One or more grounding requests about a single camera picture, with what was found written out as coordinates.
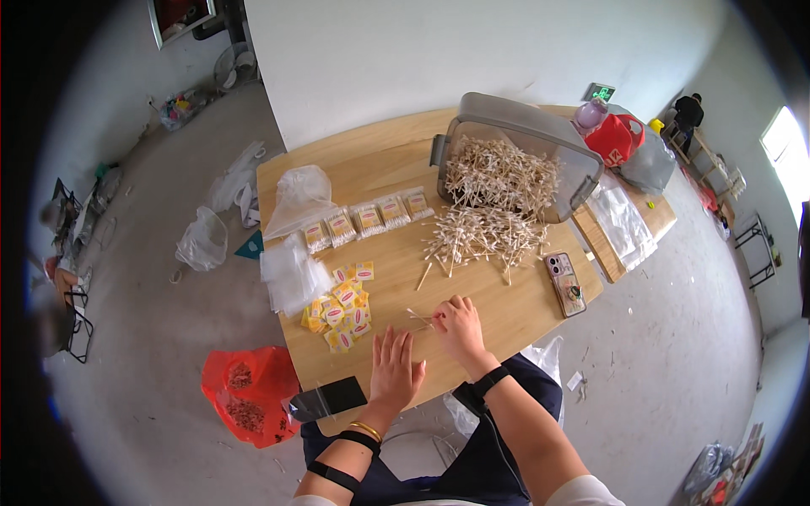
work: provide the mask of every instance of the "black strap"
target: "black strap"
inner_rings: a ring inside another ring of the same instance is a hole
[[[480,380],[476,381],[472,389],[479,398],[483,399],[484,395],[487,394],[489,389],[491,389],[495,384],[504,379],[505,377],[509,376],[509,369],[505,368],[504,366],[498,366],[497,368],[493,369],[492,371],[484,374],[484,377]]]
[[[360,482],[357,481],[357,478],[341,470],[337,470],[334,467],[329,467],[323,462],[312,461],[312,463],[307,466],[306,470],[326,478],[333,483],[337,483],[352,494],[357,493],[357,489],[360,488]]]
[[[375,440],[368,434],[364,434],[363,432],[358,431],[343,431],[340,434],[338,434],[338,439],[360,443],[367,449],[371,450],[373,457],[380,456],[380,444],[377,442],[377,440]]]

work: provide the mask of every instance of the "black phone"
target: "black phone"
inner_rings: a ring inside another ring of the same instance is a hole
[[[299,393],[290,399],[288,410],[294,419],[307,423],[367,403],[360,383],[351,376]]]

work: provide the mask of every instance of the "woman's right hand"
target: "woman's right hand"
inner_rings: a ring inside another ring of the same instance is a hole
[[[456,359],[474,381],[500,365],[484,348],[478,310],[469,297],[450,297],[436,307],[432,319],[445,352]]]

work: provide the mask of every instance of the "phone case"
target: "phone case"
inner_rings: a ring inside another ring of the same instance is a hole
[[[587,309],[582,287],[573,272],[571,259],[567,253],[548,255],[545,260],[546,268],[552,277],[552,284],[556,289],[557,299],[560,301],[562,313],[566,318],[582,313]]]

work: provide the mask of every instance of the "plastic storage box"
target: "plastic storage box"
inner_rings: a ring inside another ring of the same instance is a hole
[[[447,202],[454,202],[454,198],[445,188],[446,162],[463,135],[510,141],[529,155],[544,153],[549,159],[560,159],[559,185],[555,202],[545,212],[546,223],[562,223],[570,218],[604,172],[602,157],[588,149],[565,118],[513,100],[470,92],[462,97],[458,116],[450,122],[447,135],[433,138],[430,164],[439,167],[437,190]]]

